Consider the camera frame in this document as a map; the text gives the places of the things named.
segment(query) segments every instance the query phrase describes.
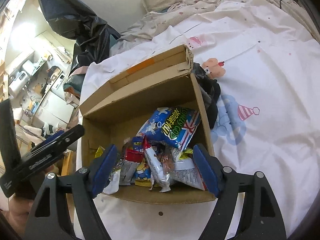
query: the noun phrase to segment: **chip bag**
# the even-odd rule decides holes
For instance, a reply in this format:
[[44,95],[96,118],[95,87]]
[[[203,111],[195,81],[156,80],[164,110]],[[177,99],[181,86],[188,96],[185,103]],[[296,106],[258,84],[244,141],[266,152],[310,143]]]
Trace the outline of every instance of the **chip bag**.
[[[133,144],[133,149],[135,151],[144,153],[144,149],[142,148],[142,137],[133,137],[132,138],[132,144]],[[150,141],[151,147],[154,149],[154,151],[156,152],[156,154],[158,155],[160,153],[160,144],[157,142],[152,142]]]
[[140,128],[138,137],[167,144],[183,151],[188,146],[201,121],[199,111],[185,107],[158,108]]
[[188,156],[188,154],[193,153],[193,150],[188,148],[182,152],[177,148],[171,147],[170,152],[174,160],[174,171],[171,173],[172,178],[191,187],[206,190],[206,185],[201,178],[198,168],[195,166],[193,159]]

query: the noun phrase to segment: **brown cardboard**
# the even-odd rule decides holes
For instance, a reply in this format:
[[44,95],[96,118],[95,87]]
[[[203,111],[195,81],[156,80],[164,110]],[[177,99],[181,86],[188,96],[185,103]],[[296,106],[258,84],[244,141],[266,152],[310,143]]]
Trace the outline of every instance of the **brown cardboard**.
[[[187,47],[179,46],[106,82],[98,90],[99,93],[88,99],[85,107],[80,106],[81,111],[85,111],[83,166],[90,164],[99,146],[107,147],[113,143],[120,150],[123,141],[134,137],[154,110],[163,106],[185,106],[199,110],[202,122],[189,146],[202,143],[209,154],[214,155],[208,119],[199,85],[191,73],[192,66],[191,52]],[[107,95],[100,94],[102,91],[108,91]],[[173,185],[167,193],[160,193],[158,188],[150,192],[148,187],[121,186],[112,196],[150,204],[199,203],[215,199],[207,191],[183,184]]]
[[120,89],[121,87],[124,87],[131,82],[145,77],[146,75],[150,75],[152,73],[163,70],[167,67],[185,62],[185,50],[186,48],[184,45],[177,46],[173,49],[149,58],[111,78],[81,104],[81,113],[85,115],[97,102],[102,101],[104,98],[111,95],[114,91]]

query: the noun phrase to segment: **pink party hat print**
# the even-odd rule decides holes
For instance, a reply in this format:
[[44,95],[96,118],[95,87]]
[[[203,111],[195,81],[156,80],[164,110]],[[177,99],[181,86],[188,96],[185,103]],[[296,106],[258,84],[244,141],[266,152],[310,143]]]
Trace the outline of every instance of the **pink party hat print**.
[[239,118],[244,121],[248,119],[251,115],[259,115],[260,114],[260,109],[257,107],[254,108],[248,108],[246,106],[238,106],[238,115]]

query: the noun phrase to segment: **orange tape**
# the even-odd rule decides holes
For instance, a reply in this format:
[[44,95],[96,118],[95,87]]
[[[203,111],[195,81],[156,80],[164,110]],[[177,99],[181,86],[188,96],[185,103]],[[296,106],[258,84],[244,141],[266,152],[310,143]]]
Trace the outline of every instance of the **orange tape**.
[[131,68],[129,68],[126,72],[129,75],[131,75],[131,74],[133,74],[133,73],[135,73],[135,72],[137,72],[139,70],[142,70],[145,67],[150,66],[150,65],[152,65],[154,63],[155,63],[154,59],[153,58],[149,58],[149,59],[147,59],[147,60],[145,60],[145,61],[143,61],[143,62],[141,62],[141,63],[139,63],[139,64],[137,64],[137,65],[135,65],[135,66],[133,66]]

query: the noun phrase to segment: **white duvet cover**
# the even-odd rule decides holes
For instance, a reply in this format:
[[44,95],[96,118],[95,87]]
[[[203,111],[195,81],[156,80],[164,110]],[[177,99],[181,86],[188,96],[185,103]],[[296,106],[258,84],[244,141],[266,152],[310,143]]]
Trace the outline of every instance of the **white duvet cover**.
[[[224,61],[219,117],[211,131],[216,157],[240,173],[265,173],[289,236],[320,188],[320,45],[266,0],[225,1],[152,41],[92,63],[81,102],[111,77],[180,44],[190,47],[194,62]],[[79,151],[77,158],[79,168]],[[236,232],[242,198],[226,239]],[[215,205],[148,205],[101,194],[95,203],[113,240],[198,239]],[[77,219],[75,231],[83,238]]]

